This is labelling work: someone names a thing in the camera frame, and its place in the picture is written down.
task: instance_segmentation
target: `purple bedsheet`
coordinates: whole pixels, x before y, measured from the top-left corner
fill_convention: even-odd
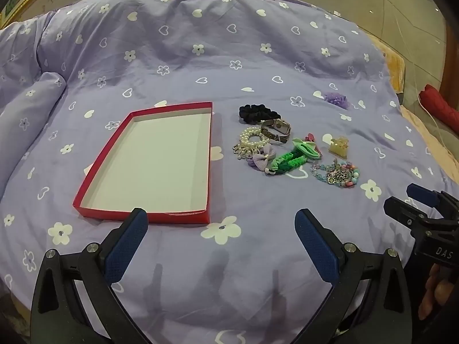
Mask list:
[[[341,241],[368,252],[393,247],[405,263],[414,240],[384,214],[384,200],[394,195],[430,214],[407,198],[408,184],[459,195],[403,119],[382,54],[354,23],[318,7],[297,0],[82,0],[28,24],[0,32],[0,112],[11,101],[6,94],[21,96],[42,72],[60,74],[67,88],[47,124],[36,126],[43,130],[0,202],[0,276],[27,307],[46,250],[80,252],[119,226],[79,216],[72,201],[84,170],[134,110],[214,102],[213,224],[151,225],[113,285],[159,343],[289,343],[330,289],[295,233],[301,208]],[[334,91],[348,98],[348,110],[324,101]],[[328,134],[347,136],[348,158],[360,168],[357,185],[322,183],[309,164],[268,176],[239,161],[232,147],[246,128],[238,108],[247,103],[280,113],[293,137],[313,133],[324,164],[334,158]],[[275,146],[278,155],[291,148]],[[174,170],[166,161],[161,168]]]

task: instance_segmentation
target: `wristwatch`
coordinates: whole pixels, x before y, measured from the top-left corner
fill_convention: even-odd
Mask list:
[[[269,131],[269,129],[274,129],[277,132],[283,134],[274,134]],[[290,124],[282,119],[271,119],[266,120],[261,124],[261,133],[268,137],[271,140],[279,141],[281,143],[287,143],[290,137]]]

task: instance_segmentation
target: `black scrunchie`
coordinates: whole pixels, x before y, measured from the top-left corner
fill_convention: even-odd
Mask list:
[[[247,124],[281,118],[277,112],[271,111],[264,104],[246,104],[245,106],[241,106],[239,107],[239,116]]]

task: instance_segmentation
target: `hair accessory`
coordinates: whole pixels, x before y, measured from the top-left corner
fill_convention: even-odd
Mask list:
[[[346,96],[343,96],[339,93],[327,93],[325,94],[325,101],[328,103],[334,104],[342,109],[347,110],[349,107],[349,102],[346,99]]]
[[[253,136],[260,137],[260,141],[250,142]],[[260,154],[261,148],[269,142],[269,139],[261,134],[259,126],[251,126],[239,136],[239,143],[233,146],[234,153],[238,159],[251,158],[253,154]]]
[[[304,141],[315,142],[314,135],[312,133],[308,133],[308,135],[304,138]],[[322,153],[318,149],[317,144],[316,144],[315,150],[318,152],[318,154],[320,155],[320,158],[322,159]]]
[[[270,132],[270,128],[275,129],[277,132],[284,134],[284,136]],[[261,133],[263,133],[269,139],[281,143],[287,143],[290,137],[290,131],[290,124],[282,119],[266,120],[261,124]]]
[[[278,175],[294,170],[303,165],[308,159],[320,159],[320,155],[314,150],[315,143],[302,141],[299,138],[293,139],[295,148],[274,159],[270,168],[265,168],[265,173],[269,175]]]
[[[327,173],[321,175],[316,170],[326,171]],[[313,164],[311,172],[318,180],[339,187],[354,186],[359,180],[359,169],[349,161],[338,164],[338,159],[335,159],[331,165]]]
[[[277,112],[271,111],[271,109],[268,109],[264,104],[246,104],[245,106],[239,107],[239,117],[247,124],[281,118]]]
[[[276,157],[276,152],[273,147],[267,143],[262,147],[262,154],[253,154],[253,156],[247,159],[247,162],[251,167],[257,167],[260,171],[265,170],[268,166],[268,162]]]
[[[328,149],[329,152],[336,154],[343,159],[347,158],[347,148],[349,140],[346,137],[339,137],[338,139],[332,138],[331,145]]]

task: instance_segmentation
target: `purple hair accessory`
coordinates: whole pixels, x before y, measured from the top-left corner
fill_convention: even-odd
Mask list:
[[[349,103],[346,99],[346,96],[343,96],[339,93],[327,93],[325,94],[325,101],[328,103],[334,104],[335,106],[341,107],[342,109],[347,110]]]
[[[269,143],[264,145],[262,150],[263,154],[253,154],[247,162],[251,167],[257,167],[264,172],[264,169],[268,167],[268,162],[276,157],[276,152]]]

